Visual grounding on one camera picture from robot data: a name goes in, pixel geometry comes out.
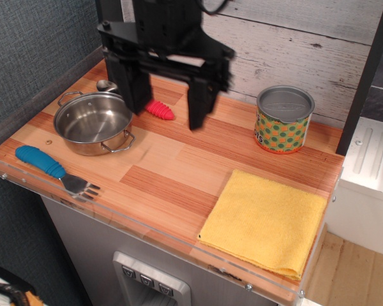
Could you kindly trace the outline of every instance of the blue-handled fork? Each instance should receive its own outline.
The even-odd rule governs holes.
[[[89,200],[94,199],[89,194],[92,194],[93,196],[98,195],[98,193],[92,190],[99,190],[100,188],[98,186],[95,186],[80,177],[68,174],[56,160],[50,157],[47,153],[41,151],[39,148],[23,145],[22,147],[16,149],[15,155],[21,161],[29,163],[43,170],[46,174],[59,179],[63,183],[65,189],[73,194],[78,194]],[[79,201],[85,202],[85,200],[78,196],[72,195],[72,197]]]

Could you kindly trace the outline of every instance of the blue handle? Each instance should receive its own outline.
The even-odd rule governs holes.
[[[23,145],[16,149],[15,155],[21,161],[43,170],[46,174],[49,174],[56,179],[61,179],[66,175],[65,169],[39,148]]]

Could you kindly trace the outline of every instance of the pink silicone object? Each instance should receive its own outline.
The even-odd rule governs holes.
[[[160,101],[157,101],[157,100],[150,101],[146,105],[145,109],[149,113],[151,113],[151,114],[153,114],[153,115],[155,115],[161,119],[165,119],[165,120],[173,120],[174,119],[174,114],[173,114],[172,110]]]

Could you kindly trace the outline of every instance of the screw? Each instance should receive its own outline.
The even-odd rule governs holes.
[[[232,59],[234,57],[234,50],[228,47],[223,48],[223,56],[227,59]]]
[[[108,20],[103,21],[102,26],[103,26],[104,30],[109,30],[110,29],[109,21]]]

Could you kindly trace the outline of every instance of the control panel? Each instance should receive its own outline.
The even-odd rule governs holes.
[[[192,306],[190,287],[153,266],[122,252],[115,252],[113,264],[125,306]]]

